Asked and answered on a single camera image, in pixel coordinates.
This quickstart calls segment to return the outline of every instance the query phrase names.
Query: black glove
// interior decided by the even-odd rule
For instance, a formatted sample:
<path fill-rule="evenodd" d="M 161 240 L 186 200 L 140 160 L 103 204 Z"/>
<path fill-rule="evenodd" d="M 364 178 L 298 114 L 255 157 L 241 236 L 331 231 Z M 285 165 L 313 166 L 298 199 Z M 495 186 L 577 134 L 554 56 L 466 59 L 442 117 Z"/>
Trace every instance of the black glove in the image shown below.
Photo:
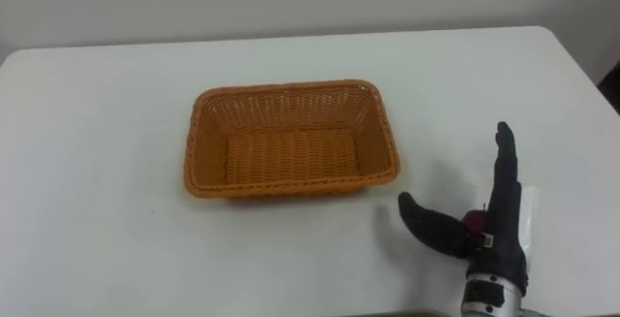
<path fill-rule="evenodd" d="M 398 196 L 398 206 L 405 225 L 420 242 L 441 253 L 468 258 L 467 275 L 496 274 L 519 287 L 525 296 L 525 255 L 518 241 L 521 184 L 517 181 L 514 135 L 505 122 L 497 125 L 495 141 L 498 155 L 493 191 L 481 234 L 468 232 L 456 218 L 423 208 L 407 192 Z"/>

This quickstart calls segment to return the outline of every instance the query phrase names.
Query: wicker basket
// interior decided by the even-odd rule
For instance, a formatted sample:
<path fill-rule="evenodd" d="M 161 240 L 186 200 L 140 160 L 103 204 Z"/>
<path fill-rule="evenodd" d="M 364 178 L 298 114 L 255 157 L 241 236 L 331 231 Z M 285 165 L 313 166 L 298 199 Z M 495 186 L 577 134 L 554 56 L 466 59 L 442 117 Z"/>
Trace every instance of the wicker basket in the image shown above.
<path fill-rule="evenodd" d="M 184 180 L 197 197 L 352 192 L 398 171 L 381 96 L 363 80 L 217 88 L 194 105 Z"/>

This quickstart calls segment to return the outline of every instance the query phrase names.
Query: metal robot arm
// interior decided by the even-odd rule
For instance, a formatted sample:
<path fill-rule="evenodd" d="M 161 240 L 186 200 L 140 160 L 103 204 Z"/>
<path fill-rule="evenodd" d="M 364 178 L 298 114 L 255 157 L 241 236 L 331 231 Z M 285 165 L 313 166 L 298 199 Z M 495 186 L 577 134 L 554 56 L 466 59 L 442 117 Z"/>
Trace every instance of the metal robot arm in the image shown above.
<path fill-rule="evenodd" d="M 423 244 L 443 254 L 468 259 L 462 316 L 533 316 L 521 309 L 528 275 L 519 244 L 521 184 L 517 180 L 514 135 L 497 126 L 498 155 L 488 209 L 471 210 L 462 220 L 418 205 L 409 193 L 398 197 L 400 215 Z"/>

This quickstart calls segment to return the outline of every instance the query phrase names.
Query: white table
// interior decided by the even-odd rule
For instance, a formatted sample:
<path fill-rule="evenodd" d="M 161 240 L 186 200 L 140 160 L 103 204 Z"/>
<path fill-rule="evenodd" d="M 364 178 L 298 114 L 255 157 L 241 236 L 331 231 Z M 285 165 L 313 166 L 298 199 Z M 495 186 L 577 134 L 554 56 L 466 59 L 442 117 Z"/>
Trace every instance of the white table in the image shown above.
<path fill-rule="evenodd" d="M 276 206 L 186 192 L 205 89 L 345 78 L 384 96 L 393 183 Z M 620 119 L 543 28 L 19 51 L 0 70 L 0 314 L 457 315 L 466 264 L 420 245 L 395 197 L 487 202 L 499 120 L 542 192 L 525 305 L 620 312 Z"/>

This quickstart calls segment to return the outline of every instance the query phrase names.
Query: white wall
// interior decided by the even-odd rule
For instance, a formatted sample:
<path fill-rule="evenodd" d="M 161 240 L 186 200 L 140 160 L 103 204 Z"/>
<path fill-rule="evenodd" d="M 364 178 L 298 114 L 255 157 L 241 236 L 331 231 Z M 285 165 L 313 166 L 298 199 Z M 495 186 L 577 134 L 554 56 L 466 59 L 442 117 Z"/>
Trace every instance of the white wall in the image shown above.
<path fill-rule="evenodd" d="M 0 0 L 0 52 L 540 24 L 598 81 L 620 59 L 619 10 L 620 0 Z"/>

